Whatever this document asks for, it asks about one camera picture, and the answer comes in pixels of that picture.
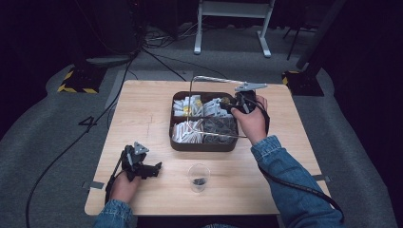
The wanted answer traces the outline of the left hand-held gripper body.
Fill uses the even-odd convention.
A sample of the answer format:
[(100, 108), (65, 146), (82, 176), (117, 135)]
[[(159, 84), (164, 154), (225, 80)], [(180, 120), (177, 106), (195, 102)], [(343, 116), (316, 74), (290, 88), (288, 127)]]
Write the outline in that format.
[(121, 155), (122, 169), (126, 172), (130, 181), (133, 181), (135, 177), (141, 177), (143, 180), (147, 179), (143, 161), (148, 151), (148, 148), (138, 142), (125, 146)]

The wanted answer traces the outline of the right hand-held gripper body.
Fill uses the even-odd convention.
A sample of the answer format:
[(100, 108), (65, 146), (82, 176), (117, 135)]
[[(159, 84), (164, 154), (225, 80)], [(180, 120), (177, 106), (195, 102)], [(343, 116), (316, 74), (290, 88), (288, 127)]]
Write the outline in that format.
[(267, 87), (267, 84), (244, 82), (235, 88), (235, 108), (244, 114), (251, 113), (257, 107), (256, 90)]

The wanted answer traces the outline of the pile of white printed packets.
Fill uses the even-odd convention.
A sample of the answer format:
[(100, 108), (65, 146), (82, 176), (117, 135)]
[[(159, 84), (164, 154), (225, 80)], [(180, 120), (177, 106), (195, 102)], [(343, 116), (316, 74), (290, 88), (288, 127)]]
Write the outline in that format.
[(204, 117), (220, 117), (231, 118), (232, 115), (226, 110), (221, 108), (221, 98), (215, 98), (203, 105)]

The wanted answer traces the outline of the clear plastic cup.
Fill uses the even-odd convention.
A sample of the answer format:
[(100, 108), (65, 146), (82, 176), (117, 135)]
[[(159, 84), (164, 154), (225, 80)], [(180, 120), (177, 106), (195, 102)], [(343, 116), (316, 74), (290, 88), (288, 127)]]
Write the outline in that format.
[(192, 180), (205, 178), (208, 182), (210, 178), (210, 169), (202, 163), (195, 163), (188, 169), (187, 177), (191, 190), (195, 193), (200, 193), (205, 189), (207, 183), (203, 186), (196, 186), (192, 183)]

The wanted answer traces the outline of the dark brown divided tray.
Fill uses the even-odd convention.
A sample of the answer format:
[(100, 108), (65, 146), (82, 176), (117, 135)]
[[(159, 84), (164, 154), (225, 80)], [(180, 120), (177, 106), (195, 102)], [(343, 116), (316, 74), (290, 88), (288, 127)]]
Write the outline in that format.
[(174, 142), (171, 139), (172, 136), (172, 131), (173, 131), (173, 126), (174, 124), (179, 124), (184, 121), (198, 121), (202, 120), (202, 123), (205, 119), (209, 118), (219, 118), (219, 117), (204, 117), (203, 113), (200, 117), (177, 117), (173, 113), (173, 103), (175, 100), (181, 100), (184, 99), (186, 96), (192, 96), (192, 95), (200, 95), (201, 96), (201, 101), (202, 104), (204, 105), (205, 103), (211, 101), (212, 99), (215, 98), (222, 98), (222, 97), (231, 97), (230, 94), (225, 93), (225, 92), (203, 92), (203, 91), (196, 91), (196, 92), (189, 92), (189, 91), (180, 91), (177, 92), (172, 99), (172, 108), (171, 108), (171, 117), (170, 117), (170, 126), (169, 126), (169, 138), (170, 138), (170, 143), (171, 147), (177, 151), (201, 151), (201, 152), (229, 152), (232, 151), (237, 143), (238, 140), (238, 135), (239, 135), (239, 130), (238, 134), (235, 135), (236, 141), (231, 144), (212, 144), (212, 143), (205, 143), (204, 142), (204, 136), (207, 135), (207, 132), (204, 132), (203, 130), (201, 131), (202, 133), (202, 143), (177, 143)]

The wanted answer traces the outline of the person's left hand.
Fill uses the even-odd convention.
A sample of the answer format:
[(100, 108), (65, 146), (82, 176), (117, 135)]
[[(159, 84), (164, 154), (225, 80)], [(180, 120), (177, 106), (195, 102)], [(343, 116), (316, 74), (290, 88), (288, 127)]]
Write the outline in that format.
[(109, 198), (129, 204), (134, 199), (141, 180), (141, 177), (129, 180), (126, 172), (122, 172), (114, 181)]

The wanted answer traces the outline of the person's right hand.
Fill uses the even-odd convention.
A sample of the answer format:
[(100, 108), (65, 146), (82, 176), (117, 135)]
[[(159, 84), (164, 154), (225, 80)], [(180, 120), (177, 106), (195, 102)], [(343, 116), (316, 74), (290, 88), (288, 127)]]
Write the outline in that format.
[(239, 122), (243, 133), (252, 145), (267, 137), (265, 118), (259, 109), (260, 107), (263, 110), (267, 109), (267, 100), (260, 95), (256, 96), (256, 100), (258, 102), (257, 107), (249, 114), (244, 114), (236, 108), (231, 109), (233, 116)]

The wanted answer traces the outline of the pile of dark grey packets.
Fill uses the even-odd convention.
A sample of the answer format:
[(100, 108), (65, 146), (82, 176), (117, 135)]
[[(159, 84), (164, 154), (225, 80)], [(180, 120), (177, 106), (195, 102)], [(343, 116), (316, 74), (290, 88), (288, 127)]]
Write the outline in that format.
[(237, 123), (234, 118), (209, 118), (205, 119), (202, 129), (207, 132), (204, 136), (205, 143), (231, 144), (236, 141), (238, 134)]

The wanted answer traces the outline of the pile of white yellow packets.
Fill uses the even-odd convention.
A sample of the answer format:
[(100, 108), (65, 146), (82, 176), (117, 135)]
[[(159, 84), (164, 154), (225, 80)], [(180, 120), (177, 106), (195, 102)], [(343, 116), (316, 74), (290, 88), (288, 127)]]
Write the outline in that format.
[(200, 95), (186, 96), (184, 99), (175, 100), (173, 113), (177, 117), (200, 117), (203, 113), (202, 98)]

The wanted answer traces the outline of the pile of white stick packets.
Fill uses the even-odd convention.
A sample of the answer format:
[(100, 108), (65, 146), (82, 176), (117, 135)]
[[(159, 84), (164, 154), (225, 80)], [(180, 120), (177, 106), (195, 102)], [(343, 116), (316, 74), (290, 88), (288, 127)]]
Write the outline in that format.
[(175, 123), (171, 139), (175, 143), (202, 143), (202, 120)]

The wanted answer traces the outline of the black yellow striped base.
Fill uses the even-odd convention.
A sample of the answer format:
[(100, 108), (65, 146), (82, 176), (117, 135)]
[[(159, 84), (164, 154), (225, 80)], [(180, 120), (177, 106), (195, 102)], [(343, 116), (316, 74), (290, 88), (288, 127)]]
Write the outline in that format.
[(72, 67), (59, 85), (58, 92), (96, 94), (106, 75), (106, 68), (90, 67), (81, 69)]
[(317, 78), (309, 77), (303, 71), (284, 71), (281, 73), (281, 80), (294, 96), (324, 96)]

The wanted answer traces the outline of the white metal stand frame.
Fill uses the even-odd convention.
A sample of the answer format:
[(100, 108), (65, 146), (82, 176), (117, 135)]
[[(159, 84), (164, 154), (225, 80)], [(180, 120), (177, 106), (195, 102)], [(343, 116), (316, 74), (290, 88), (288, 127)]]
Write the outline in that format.
[(202, 52), (202, 19), (204, 16), (240, 17), (263, 19), (262, 29), (257, 31), (263, 56), (270, 58), (272, 53), (269, 49), (265, 35), (272, 15), (276, 0), (268, 0), (268, 3), (236, 3), (217, 2), (212, 0), (199, 0), (197, 13), (197, 34), (193, 52), (198, 55)]

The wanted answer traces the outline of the grey metal post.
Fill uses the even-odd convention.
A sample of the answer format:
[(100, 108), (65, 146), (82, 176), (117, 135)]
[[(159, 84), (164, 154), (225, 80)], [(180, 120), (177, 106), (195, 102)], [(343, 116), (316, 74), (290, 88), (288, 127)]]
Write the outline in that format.
[(317, 72), (326, 58), (326, 34), (343, 8), (346, 0), (313, 0), (304, 15), (306, 23), (317, 27), (317, 31), (303, 54), (299, 57), (296, 67), (305, 71)]

